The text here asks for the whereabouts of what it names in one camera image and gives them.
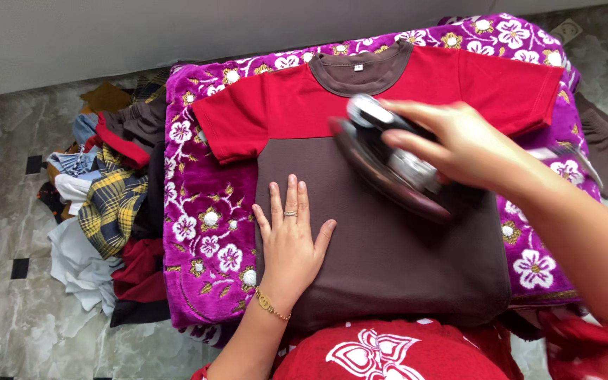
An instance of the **gray wall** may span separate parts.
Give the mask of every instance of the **gray wall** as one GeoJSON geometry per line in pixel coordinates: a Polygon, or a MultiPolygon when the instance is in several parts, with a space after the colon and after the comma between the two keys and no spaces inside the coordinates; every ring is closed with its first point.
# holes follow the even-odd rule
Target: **gray wall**
{"type": "Polygon", "coordinates": [[[608,0],[0,0],[0,94],[171,65],[608,0]]]}

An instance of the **electrical outlet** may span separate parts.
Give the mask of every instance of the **electrical outlet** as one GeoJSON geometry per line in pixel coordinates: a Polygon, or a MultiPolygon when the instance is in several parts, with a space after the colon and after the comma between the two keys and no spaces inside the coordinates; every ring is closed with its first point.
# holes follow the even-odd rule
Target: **electrical outlet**
{"type": "Polygon", "coordinates": [[[568,18],[567,20],[562,21],[557,28],[551,30],[551,36],[558,39],[562,45],[567,45],[570,40],[573,40],[581,34],[583,28],[581,28],[576,22],[572,19],[568,18]]]}

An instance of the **purple floral blanket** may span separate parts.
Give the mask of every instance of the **purple floral blanket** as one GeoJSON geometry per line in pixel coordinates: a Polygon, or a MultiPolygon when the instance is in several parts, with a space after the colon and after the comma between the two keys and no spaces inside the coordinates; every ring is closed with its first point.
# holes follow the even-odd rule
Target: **purple floral blanket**
{"type": "MultiPolygon", "coordinates": [[[[165,123],[165,284],[174,327],[223,323],[242,316],[253,295],[255,161],[220,166],[190,104],[241,78],[306,64],[318,52],[378,52],[397,39],[418,46],[467,49],[479,54],[565,68],[553,125],[518,139],[523,147],[578,146],[587,153],[572,92],[580,75],[556,39],[529,22],[501,13],[451,18],[441,25],[221,64],[177,65],[167,82],[165,123]]],[[[547,161],[555,172],[599,200],[594,181],[571,158],[547,161]]],[[[498,197],[500,226],[516,307],[578,300],[573,287],[522,211],[498,197]]]]}

